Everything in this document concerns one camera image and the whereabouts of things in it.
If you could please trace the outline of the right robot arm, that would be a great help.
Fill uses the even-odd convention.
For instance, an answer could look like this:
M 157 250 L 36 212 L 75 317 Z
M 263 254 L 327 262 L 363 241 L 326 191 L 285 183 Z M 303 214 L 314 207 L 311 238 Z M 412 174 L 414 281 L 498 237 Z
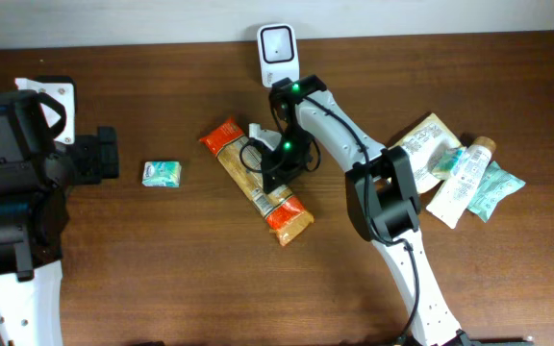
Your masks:
M 398 344 L 457 344 L 464 333 L 425 255 L 422 205 L 406 151 L 370 138 L 315 75 L 273 84 L 268 100 L 277 131 L 250 128 L 262 153 L 264 191 L 308 170 L 313 147 L 323 145 L 344 173 L 350 222 L 380 253 L 405 304 L 408 320 Z

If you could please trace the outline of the orange spaghetti packet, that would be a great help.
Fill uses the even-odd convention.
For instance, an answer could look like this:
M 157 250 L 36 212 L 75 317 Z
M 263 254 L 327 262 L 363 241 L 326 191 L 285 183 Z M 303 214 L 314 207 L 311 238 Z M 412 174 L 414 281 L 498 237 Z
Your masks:
M 282 246 L 286 246 L 315 222 L 314 216 L 287 185 L 265 193 L 262 174 L 243 166 L 239 154 L 248 142 L 248 137 L 233 117 L 227 118 L 208 135 L 201 137 L 200 141 L 214 154 L 254 205 Z

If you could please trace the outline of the white label packet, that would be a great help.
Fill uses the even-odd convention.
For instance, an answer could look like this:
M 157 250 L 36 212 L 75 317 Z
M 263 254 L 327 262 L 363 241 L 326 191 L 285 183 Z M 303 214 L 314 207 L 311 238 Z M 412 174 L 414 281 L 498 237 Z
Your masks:
M 495 149 L 496 144 L 492 139 L 478 136 L 461 155 L 456 175 L 441 185 L 427 205 L 426 209 L 450 229 L 456 228 L 472 200 Z

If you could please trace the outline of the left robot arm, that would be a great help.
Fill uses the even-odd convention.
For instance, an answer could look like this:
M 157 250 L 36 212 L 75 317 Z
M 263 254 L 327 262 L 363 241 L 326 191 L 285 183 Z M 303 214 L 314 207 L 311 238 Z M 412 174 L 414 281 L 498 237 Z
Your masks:
M 0 345 L 60 345 L 66 203 L 76 186 L 118 178 L 117 135 L 76 135 L 71 78 L 15 83 L 0 93 Z

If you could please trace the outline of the teal flushable wipes pack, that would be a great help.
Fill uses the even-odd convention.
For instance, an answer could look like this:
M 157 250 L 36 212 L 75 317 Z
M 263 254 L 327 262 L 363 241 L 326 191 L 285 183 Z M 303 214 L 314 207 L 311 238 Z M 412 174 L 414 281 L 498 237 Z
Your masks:
M 525 185 L 523 180 L 503 170 L 496 161 L 493 161 L 486 168 L 467 209 L 484 222 L 488 222 L 498 203 Z

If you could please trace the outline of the small teal tissue pack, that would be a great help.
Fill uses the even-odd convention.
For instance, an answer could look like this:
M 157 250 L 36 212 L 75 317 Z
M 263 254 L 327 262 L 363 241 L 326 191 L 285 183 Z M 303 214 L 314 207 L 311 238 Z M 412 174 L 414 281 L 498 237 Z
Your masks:
M 465 156 L 465 147 L 447 149 L 433 167 L 431 174 L 440 180 L 448 180 L 455 177 L 465 161 Z

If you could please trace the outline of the cream noodle packet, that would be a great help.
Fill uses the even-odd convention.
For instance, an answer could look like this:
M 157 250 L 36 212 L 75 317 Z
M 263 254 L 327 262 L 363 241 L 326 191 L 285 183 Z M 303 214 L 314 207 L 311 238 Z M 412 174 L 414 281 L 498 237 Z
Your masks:
M 446 150 L 461 145 L 461 141 L 434 113 L 394 144 L 402 147 L 409 156 L 418 194 L 429 191 L 441 181 L 432 174 L 433 168 Z

